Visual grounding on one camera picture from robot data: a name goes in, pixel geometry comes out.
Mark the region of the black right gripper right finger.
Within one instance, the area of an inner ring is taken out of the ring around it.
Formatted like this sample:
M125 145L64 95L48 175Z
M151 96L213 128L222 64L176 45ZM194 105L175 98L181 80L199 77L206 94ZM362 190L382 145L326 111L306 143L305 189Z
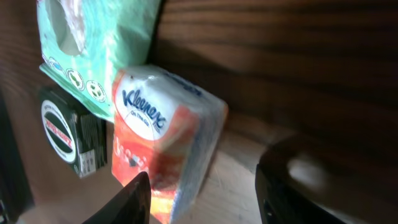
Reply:
M256 167L263 223L397 223L397 153L301 134Z

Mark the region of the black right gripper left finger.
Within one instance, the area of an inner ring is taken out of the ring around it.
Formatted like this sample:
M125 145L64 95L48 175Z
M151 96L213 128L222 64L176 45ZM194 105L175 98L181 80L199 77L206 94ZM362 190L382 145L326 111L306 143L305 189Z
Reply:
M149 176L140 172L83 224L149 224L150 203Z

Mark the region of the orange tissue pack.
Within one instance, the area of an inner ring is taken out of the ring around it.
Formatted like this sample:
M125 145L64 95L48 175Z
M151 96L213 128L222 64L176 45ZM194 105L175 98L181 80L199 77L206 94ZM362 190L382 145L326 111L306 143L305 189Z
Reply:
M149 176L150 213L172 223L198 195L228 115L225 101L153 65L120 70L113 83L111 172L127 185Z

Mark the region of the green Zam-Buk box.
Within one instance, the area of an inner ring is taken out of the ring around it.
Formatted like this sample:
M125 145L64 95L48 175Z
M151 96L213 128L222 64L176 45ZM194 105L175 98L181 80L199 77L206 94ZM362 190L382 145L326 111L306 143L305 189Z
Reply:
M39 91L42 123L49 144L79 176L107 164L106 122L59 86Z

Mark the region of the teal wet wipes pack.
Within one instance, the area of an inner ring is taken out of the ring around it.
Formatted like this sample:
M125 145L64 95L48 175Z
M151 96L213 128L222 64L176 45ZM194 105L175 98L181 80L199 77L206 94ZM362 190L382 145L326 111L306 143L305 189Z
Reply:
M119 69L146 62L161 2L37 1L41 71L112 122L113 81Z

